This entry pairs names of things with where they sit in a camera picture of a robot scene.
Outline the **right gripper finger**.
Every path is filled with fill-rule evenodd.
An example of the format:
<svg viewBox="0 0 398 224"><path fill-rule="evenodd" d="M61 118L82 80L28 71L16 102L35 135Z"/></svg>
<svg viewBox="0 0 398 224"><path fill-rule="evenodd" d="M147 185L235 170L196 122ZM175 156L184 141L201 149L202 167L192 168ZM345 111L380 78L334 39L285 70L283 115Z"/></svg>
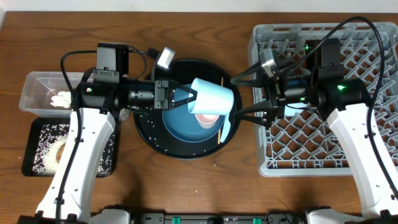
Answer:
<svg viewBox="0 0 398 224"><path fill-rule="evenodd" d="M261 126L272 125L272 103L265 100L234 112L234 119L245 120Z"/></svg>
<svg viewBox="0 0 398 224"><path fill-rule="evenodd" d="M247 76L256 74L256 77L251 80L245 80ZM264 69L260 61L251 65L247 70L240 73L238 76L232 78L230 82L234 85L242 85L249 87L263 87L264 85Z"/></svg>

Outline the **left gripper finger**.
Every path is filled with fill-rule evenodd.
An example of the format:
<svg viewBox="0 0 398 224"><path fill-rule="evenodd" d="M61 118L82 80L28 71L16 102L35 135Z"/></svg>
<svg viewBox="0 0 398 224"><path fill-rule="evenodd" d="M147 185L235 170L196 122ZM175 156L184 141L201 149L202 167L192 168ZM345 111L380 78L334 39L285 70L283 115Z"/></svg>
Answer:
<svg viewBox="0 0 398 224"><path fill-rule="evenodd" d="M171 103L169 104L169 109L173 110L173 109L178 108L180 106L187 105L187 104L189 104L189 103L191 103L191 102L193 102L195 100L196 100L195 96L191 96L191 97L184 98L184 99L181 99L181 100L173 99L171 101Z"/></svg>
<svg viewBox="0 0 398 224"><path fill-rule="evenodd" d="M197 96L197 91L196 90L194 90L194 89L192 89L192 88L190 88L188 86L182 85L182 84L180 84L180 83L178 83L178 82L176 82L174 80L169 80L169 87L172 90L179 89L179 90L182 90L184 92L187 92L189 97L196 97Z"/></svg>

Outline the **dark blue plate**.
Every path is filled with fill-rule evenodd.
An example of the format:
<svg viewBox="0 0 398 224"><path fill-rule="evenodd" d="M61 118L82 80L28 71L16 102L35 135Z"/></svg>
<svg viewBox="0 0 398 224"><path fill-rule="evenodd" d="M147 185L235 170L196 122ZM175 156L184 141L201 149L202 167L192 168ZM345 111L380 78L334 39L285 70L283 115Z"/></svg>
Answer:
<svg viewBox="0 0 398 224"><path fill-rule="evenodd" d="M206 141L218 134L223 126L224 117L225 115L219 115L212 128L204 129L198 124L195 114L188 112L188 104L162 112L162 119L167 130L177 139L190 143Z"/></svg>

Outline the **light blue cup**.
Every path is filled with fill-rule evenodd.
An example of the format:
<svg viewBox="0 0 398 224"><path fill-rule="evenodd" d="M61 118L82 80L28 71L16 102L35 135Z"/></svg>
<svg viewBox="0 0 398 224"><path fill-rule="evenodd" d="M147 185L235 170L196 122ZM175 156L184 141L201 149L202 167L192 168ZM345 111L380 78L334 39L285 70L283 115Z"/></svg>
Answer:
<svg viewBox="0 0 398 224"><path fill-rule="evenodd" d="M190 88L197 92L197 97L188 104L189 113L227 115L232 110L234 93L229 88L200 78L194 79Z"/></svg>

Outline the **pink cup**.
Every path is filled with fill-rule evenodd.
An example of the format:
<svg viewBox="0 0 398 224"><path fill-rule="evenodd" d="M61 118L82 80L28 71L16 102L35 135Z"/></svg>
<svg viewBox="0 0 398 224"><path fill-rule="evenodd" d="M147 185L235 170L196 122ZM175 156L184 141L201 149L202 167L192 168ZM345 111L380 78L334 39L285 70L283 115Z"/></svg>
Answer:
<svg viewBox="0 0 398 224"><path fill-rule="evenodd" d="M217 122L219 115L214 114L195 114L198 124L204 129L212 128Z"/></svg>

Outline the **white tissue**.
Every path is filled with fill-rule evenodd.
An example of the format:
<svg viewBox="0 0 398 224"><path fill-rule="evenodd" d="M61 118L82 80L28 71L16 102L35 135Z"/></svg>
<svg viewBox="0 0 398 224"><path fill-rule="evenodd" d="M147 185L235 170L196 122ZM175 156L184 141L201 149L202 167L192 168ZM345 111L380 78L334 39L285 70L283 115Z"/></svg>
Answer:
<svg viewBox="0 0 398 224"><path fill-rule="evenodd" d="M69 91L60 91L57 95L51 97L50 104L54 107L70 108L72 96Z"/></svg>

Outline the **brown walnut shell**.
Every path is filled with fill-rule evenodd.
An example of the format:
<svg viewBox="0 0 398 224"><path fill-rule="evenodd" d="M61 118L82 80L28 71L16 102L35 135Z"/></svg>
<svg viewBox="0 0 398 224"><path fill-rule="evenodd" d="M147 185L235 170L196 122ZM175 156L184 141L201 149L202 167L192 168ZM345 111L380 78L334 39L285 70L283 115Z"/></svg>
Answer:
<svg viewBox="0 0 398 224"><path fill-rule="evenodd" d="M63 143L63 144L59 147L59 149L57 150L57 153L56 153L56 155L55 155L55 160L56 160L56 162L57 162L58 164L60 163L60 160L61 160L61 158L62 158L62 154L63 154L64 148L65 148L65 143Z"/></svg>

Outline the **cooked white rice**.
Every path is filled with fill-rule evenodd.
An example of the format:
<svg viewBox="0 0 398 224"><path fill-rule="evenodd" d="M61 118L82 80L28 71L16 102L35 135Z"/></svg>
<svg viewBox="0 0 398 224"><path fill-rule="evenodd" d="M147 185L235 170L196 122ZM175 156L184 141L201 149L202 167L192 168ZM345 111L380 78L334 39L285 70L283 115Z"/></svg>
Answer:
<svg viewBox="0 0 398 224"><path fill-rule="evenodd" d="M39 142L34 153L32 166L33 176L54 176L58 169L55 155L59 147L68 138L68 124L45 124L39 135ZM111 134L103 150L97 177L106 177L113 171L113 154L116 146L116 131Z"/></svg>

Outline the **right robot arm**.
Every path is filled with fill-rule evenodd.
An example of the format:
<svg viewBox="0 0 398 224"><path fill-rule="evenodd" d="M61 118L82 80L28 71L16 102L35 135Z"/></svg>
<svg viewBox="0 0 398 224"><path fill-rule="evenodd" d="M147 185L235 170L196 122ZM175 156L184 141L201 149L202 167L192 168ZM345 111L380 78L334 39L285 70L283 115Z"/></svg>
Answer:
<svg viewBox="0 0 398 224"><path fill-rule="evenodd" d="M361 215L337 212L328 207L303 214L305 223L396 223L397 170L386 149L374 117L376 97L362 80L345 78L337 38L307 47L307 76L293 74L296 63L281 59L272 49L232 79L235 85L263 88L266 100L235 112L236 119L269 127L284 115L291 103L310 103L336 136L353 175Z"/></svg>

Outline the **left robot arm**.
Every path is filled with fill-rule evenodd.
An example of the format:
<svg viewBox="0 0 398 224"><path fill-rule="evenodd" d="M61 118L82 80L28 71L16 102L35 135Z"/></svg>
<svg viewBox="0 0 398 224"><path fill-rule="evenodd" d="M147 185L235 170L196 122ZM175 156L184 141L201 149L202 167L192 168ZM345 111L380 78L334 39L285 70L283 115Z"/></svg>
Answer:
<svg viewBox="0 0 398 224"><path fill-rule="evenodd" d="M130 213L111 209L91 215L91 198L101 156L114 133L119 112L172 110L197 98L197 91L170 79L128 78L126 44L99 43L96 66L89 68L76 88L66 80L73 112L59 167L34 216L19 223L129 223Z"/></svg>

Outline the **grey dishwasher rack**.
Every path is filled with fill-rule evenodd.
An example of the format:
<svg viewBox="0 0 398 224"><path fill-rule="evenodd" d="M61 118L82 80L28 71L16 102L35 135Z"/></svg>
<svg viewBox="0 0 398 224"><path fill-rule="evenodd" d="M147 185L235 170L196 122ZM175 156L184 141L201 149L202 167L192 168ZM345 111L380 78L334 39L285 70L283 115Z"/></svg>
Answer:
<svg viewBox="0 0 398 224"><path fill-rule="evenodd" d="M369 27L352 22L342 28L333 23L259 24L248 44L249 63L271 48L283 57L300 60L316 40L331 34L340 40L345 77L359 78L369 93L377 93L374 115L393 161L397 160L397 25L377 22ZM319 115L307 105L287 108L269 127L255 125L259 173L265 177L350 175L340 144Z"/></svg>

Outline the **round black serving tray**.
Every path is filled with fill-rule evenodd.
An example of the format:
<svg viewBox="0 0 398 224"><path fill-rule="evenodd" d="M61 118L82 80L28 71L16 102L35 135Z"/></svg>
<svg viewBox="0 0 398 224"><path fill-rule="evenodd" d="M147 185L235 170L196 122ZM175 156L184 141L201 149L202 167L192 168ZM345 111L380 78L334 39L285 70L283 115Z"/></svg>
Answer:
<svg viewBox="0 0 398 224"><path fill-rule="evenodd" d="M232 112L243 106L237 86L230 83L231 77L221 67L206 60L180 59L171 62L168 70L155 70L156 78L169 78L180 84L191 84L195 78L200 78L214 84L223 84L234 93ZM240 122L229 116L231 128L225 142L218 142L218 134L202 142L185 142L174 137L165 127L161 110L151 110L149 113L134 115L136 128L150 147L155 151L176 159L198 159L219 151L231 140Z"/></svg>

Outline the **light blue plastic knife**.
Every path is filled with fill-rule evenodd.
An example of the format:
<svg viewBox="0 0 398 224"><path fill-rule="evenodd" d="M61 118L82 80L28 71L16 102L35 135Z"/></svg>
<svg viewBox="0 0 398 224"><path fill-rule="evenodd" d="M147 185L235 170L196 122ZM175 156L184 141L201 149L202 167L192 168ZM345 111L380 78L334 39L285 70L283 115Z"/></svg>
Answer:
<svg viewBox="0 0 398 224"><path fill-rule="evenodd" d="M231 128L231 123L229 121L229 114L227 114L224 117L224 123L223 123L223 127L221 129L220 143L225 142L226 138L228 137L230 128Z"/></svg>

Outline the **clear plastic bin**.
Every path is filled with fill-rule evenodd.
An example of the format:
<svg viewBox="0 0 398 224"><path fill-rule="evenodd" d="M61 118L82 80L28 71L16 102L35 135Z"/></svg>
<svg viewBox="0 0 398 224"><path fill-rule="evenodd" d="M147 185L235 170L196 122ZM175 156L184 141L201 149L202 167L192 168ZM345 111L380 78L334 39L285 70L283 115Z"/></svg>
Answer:
<svg viewBox="0 0 398 224"><path fill-rule="evenodd" d="M24 83L19 108L42 118L69 119L70 108L54 107L51 97L60 91L69 91L62 72L30 72Z"/></svg>

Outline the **black rectangular tray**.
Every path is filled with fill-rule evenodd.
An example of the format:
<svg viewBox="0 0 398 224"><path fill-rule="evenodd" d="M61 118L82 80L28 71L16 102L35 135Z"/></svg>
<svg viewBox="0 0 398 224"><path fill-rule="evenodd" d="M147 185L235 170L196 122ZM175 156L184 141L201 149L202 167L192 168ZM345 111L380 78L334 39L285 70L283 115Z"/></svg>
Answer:
<svg viewBox="0 0 398 224"><path fill-rule="evenodd" d="M29 138L27 141L24 159L22 162L21 172L24 176L28 177L43 177L43 176L33 176L32 173L32 166L34 160L34 153L37 149L38 142L39 142L39 135L40 130L43 125L45 124L70 124L69 119L65 118L37 118L32 122L30 127ZM114 154L113 154L113 170L116 166L116 158L118 153L118 143L119 143L119 130L116 129L116 146L114 147Z"/></svg>

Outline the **black mounting rail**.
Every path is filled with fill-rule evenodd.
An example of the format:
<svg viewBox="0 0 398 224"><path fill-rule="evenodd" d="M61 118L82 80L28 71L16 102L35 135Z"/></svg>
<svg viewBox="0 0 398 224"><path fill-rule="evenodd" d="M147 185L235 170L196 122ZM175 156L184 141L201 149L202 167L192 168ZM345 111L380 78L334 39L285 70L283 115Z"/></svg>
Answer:
<svg viewBox="0 0 398 224"><path fill-rule="evenodd" d="M306 221L300 215L267 213L265 215L165 215L163 213L131 214L122 211L104 210L90 218L89 224L288 224Z"/></svg>

